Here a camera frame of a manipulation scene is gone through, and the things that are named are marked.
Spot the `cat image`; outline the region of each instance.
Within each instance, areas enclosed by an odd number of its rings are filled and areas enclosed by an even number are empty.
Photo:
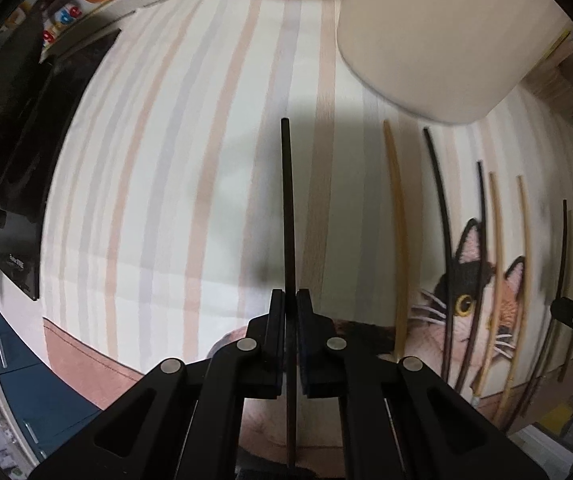
[[[453,320],[453,347],[451,354],[451,376],[449,382],[455,383],[464,358],[473,314],[478,308],[475,301],[477,276],[481,267],[485,286],[494,281],[495,269],[489,262],[480,261],[479,221],[470,219],[461,234],[460,242],[451,261],[450,291],[455,310]],[[495,335],[494,356],[511,359],[514,346],[513,338],[517,320],[518,296],[522,286],[524,257],[518,256],[505,272],[502,287],[502,302],[499,315],[499,327]],[[482,302],[479,331],[475,341],[471,363],[465,385],[473,381],[482,366],[484,352],[489,340],[490,316],[493,308],[493,293],[486,290]],[[405,355],[415,355],[422,359],[433,371],[439,373],[444,351],[444,330],[446,319],[446,280],[443,274],[433,291],[422,289],[420,294],[425,302],[413,304],[410,308],[409,330],[405,346]],[[394,327],[380,327],[353,321],[337,320],[335,327],[339,334],[357,337],[372,352],[382,358],[392,358],[395,340]]]
[[[454,384],[463,360],[471,331],[475,303],[477,274],[487,290],[484,294],[477,339],[471,365],[464,385],[468,386],[481,368],[489,340],[490,315],[494,288],[493,265],[482,262],[479,250],[479,221],[471,219],[461,234],[457,251],[451,262],[451,286],[455,319],[453,351],[449,383]],[[510,359],[510,341],[515,331],[518,297],[524,273],[524,257],[519,256],[508,267],[502,287],[499,327],[495,336],[494,356]],[[409,329],[405,355],[415,355],[439,374],[442,365],[445,329],[445,276],[442,275],[432,291],[422,290],[422,303],[413,304],[409,312]],[[349,320],[333,320],[338,335],[359,340],[373,354],[393,359],[395,327],[377,326]],[[246,327],[225,335],[209,352],[212,357],[222,346],[244,337]],[[470,392],[463,390],[463,395]],[[336,399],[307,399],[298,387],[298,466],[315,471],[323,478],[342,477],[343,452],[341,423]],[[242,414],[240,446],[251,454],[284,463],[286,460],[286,399],[284,390],[278,400],[246,399]]]

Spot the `cabinet handle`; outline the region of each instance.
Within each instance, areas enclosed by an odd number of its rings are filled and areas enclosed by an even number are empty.
[[[4,346],[2,345],[2,338],[0,337],[0,361],[2,361],[2,368],[8,368],[9,364],[6,362],[6,355],[4,353]]]
[[[26,420],[23,420],[23,422],[24,422],[24,425],[26,426],[26,430],[28,431],[28,434],[33,439],[33,442],[35,442],[36,444],[39,444],[38,438],[36,437],[36,434],[33,431],[33,428],[31,427],[31,425]]]

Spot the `cat ear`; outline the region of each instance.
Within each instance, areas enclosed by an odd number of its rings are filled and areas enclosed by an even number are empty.
[[[504,278],[506,283],[517,296],[522,288],[522,277],[524,276],[524,257],[518,256],[515,261],[508,267]]]
[[[458,263],[479,262],[479,222],[471,218],[460,237],[460,244],[455,253]]]

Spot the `black panel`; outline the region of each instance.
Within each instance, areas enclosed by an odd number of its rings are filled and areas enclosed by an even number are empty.
[[[0,171],[0,269],[32,300],[39,297],[42,223],[57,158],[82,95],[118,33],[55,64]]]

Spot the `cat eye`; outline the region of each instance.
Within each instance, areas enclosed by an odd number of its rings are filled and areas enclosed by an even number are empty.
[[[455,316],[466,317],[473,312],[475,302],[468,294],[462,294],[455,302]]]

